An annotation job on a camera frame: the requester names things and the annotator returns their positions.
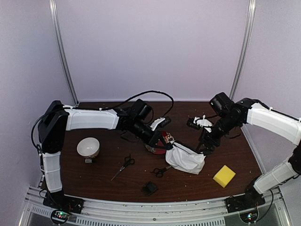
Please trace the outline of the white zipper pouch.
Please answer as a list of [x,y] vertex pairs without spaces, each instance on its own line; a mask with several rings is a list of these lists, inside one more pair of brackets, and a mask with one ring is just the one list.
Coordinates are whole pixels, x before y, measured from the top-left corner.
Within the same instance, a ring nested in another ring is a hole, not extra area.
[[198,175],[205,165],[205,156],[192,151],[177,141],[166,151],[166,162],[176,170]]

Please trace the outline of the black scissors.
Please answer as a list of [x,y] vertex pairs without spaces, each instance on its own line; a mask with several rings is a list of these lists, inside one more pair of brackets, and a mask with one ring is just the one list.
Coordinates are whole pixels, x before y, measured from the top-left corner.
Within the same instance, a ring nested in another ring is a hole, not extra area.
[[164,173],[169,170],[171,166],[166,166],[163,168],[155,168],[153,171],[151,171],[152,174],[154,174],[157,178],[163,177]]
[[124,158],[124,163],[121,166],[121,168],[118,170],[118,172],[112,177],[111,181],[114,180],[126,167],[129,165],[134,165],[135,160],[131,157],[131,155]]

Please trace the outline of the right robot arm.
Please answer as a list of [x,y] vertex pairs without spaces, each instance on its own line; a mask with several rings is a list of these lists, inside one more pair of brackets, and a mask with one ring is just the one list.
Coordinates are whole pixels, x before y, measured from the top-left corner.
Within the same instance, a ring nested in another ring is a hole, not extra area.
[[241,197],[241,204],[250,208],[259,200],[259,195],[297,178],[301,174],[301,120],[275,110],[261,100],[243,98],[237,102],[224,92],[215,95],[209,102],[218,117],[211,122],[210,116],[192,119],[191,125],[202,129],[197,152],[210,155],[221,144],[221,138],[236,127],[247,125],[273,133],[294,146],[292,154],[250,183]]

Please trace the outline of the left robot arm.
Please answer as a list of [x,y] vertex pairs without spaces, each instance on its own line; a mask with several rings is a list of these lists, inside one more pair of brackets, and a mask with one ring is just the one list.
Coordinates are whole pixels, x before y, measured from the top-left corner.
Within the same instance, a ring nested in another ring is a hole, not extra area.
[[61,180],[60,155],[64,147],[66,133],[73,130],[101,129],[127,131],[146,145],[162,150],[170,150],[172,144],[166,142],[157,126],[166,121],[161,117],[153,125],[144,120],[152,107],[141,99],[131,106],[108,108],[81,108],[63,105],[53,101],[44,115],[33,126],[38,132],[35,145],[41,159],[41,171],[45,177],[46,190],[50,193],[49,201],[57,209],[67,206],[68,200],[63,192]]

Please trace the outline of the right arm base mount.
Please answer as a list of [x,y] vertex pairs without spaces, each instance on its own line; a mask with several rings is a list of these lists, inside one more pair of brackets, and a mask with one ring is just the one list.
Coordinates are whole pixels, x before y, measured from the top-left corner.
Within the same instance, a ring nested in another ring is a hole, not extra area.
[[265,203],[262,194],[245,193],[238,196],[230,196],[225,199],[228,213],[252,209],[264,205]]

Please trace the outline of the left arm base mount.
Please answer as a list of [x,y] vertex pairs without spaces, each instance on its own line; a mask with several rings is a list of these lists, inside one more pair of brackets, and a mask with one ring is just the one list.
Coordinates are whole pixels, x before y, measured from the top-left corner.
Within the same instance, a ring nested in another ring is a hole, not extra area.
[[63,192],[46,193],[43,200],[44,206],[77,214],[81,213],[83,204],[83,199],[66,196]]

